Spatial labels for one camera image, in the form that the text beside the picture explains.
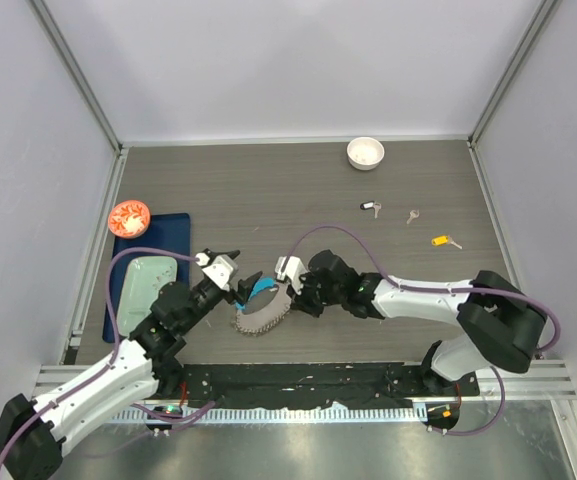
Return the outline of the large keyring with small rings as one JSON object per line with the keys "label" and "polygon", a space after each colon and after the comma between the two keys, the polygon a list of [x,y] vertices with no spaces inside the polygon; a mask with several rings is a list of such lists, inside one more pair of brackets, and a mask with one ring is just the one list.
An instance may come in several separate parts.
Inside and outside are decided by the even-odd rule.
{"label": "large keyring with small rings", "polygon": [[248,301],[236,305],[231,325],[242,335],[264,335],[284,319],[291,303],[286,284],[263,277],[254,285]]}

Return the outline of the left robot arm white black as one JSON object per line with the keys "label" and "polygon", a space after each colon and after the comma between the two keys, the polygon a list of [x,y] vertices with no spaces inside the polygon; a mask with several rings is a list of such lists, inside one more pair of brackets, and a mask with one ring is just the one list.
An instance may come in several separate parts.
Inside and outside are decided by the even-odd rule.
{"label": "left robot arm white black", "polygon": [[46,394],[9,399],[0,414],[0,475],[48,479],[112,415],[154,394],[173,397],[182,375],[176,355],[186,335],[220,302],[245,304],[261,277],[238,279],[238,254],[206,249],[186,257],[201,269],[199,283],[165,284],[148,315],[125,339],[116,339],[105,358]]}

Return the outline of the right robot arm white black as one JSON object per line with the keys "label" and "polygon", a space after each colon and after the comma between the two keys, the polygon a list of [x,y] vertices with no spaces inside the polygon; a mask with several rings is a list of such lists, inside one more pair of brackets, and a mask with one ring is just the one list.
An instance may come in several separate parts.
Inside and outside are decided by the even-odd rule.
{"label": "right robot arm white black", "polygon": [[460,328],[460,336],[431,345],[404,391],[407,395],[443,394],[467,374],[487,367],[527,372],[546,323],[541,308],[492,271],[457,282],[411,281],[359,273],[324,250],[308,263],[282,257],[275,274],[288,286],[292,309],[313,317],[339,306],[361,319],[412,318]]}

